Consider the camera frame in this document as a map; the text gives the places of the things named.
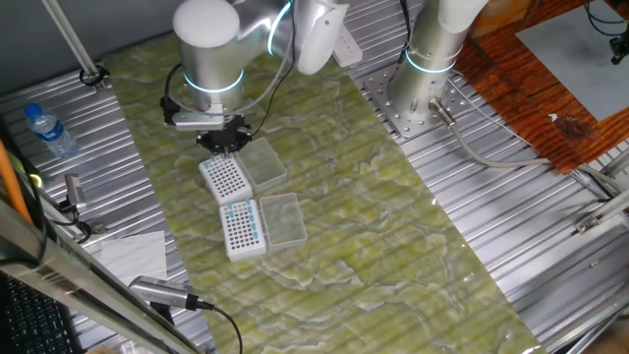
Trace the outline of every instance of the plastic bottle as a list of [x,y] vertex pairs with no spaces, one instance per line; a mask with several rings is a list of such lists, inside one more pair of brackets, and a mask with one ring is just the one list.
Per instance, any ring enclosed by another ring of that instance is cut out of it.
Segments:
[[79,152],[77,141],[64,129],[54,113],[43,111],[38,104],[31,103],[24,109],[29,118],[29,128],[46,143],[59,158],[72,157]]

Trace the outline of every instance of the clear plastic box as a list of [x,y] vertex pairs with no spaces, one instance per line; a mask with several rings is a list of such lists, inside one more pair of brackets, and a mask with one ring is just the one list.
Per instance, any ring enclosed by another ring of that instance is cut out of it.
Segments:
[[303,245],[308,239],[296,194],[261,198],[259,210],[269,251]]
[[247,144],[236,159],[257,193],[286,181],[286,167],[266,138]]

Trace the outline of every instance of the green patterned surface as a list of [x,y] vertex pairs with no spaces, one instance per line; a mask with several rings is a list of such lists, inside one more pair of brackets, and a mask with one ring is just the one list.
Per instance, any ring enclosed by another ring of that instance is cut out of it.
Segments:
[[[229,262],[197,170],[208,153],[194,133],[164,128],[156,105],[178,60],[171,35],[105,64],[190,279],[233,314],[246,353],[543,352],[333,61],[315,76],[291,74],[260,134],[288,181],[255,198],[297,193],[308,241]],[[278,65],[263,57],[248,67],[246,96]],[[257,126],[259,116],[248,119]],[[236,353],[231,325],[206,317],[219,351]]]

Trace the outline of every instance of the orange object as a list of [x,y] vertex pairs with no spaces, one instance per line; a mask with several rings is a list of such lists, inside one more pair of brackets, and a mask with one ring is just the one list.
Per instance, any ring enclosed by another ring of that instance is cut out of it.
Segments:
[[2,144],[2,142],[0,142],[0,175],[2,175],[4,183],[7,186],[7,192],[9,193],[9,199],[13,205],[13,209],[32,224],[29,209],[24,201],[24,196],[22,195],[22,190],[20,189],[20,183],[18,183],[18,176],[16,176],[16,171],[13,169],[13,164],[11,164],[9,154],[4,148],[4,144]]

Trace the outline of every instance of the metal mounting plate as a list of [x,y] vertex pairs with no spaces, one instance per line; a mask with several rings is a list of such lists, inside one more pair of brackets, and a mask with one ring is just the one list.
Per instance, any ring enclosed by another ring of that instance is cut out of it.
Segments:
[[[399,114],[400,112],[396,112],[393,109],[389,103],[387,87],[388,82],[398,68],[399,64],[396,63],[365,76],[363,78],[363,87],[370,93],[375,106],[388,116],[395,129],[404,138],[411,139],[426,130],[430,130],[432,127],[442,124],[442,122],[434,114],[426,115],[426,117],[416,114],[417,118],[405,119]],[[471,107],[468,100],[454,88],[450,81],[446,83],[445,97],[441,98],[441,102],[454,118],[463,115]]]

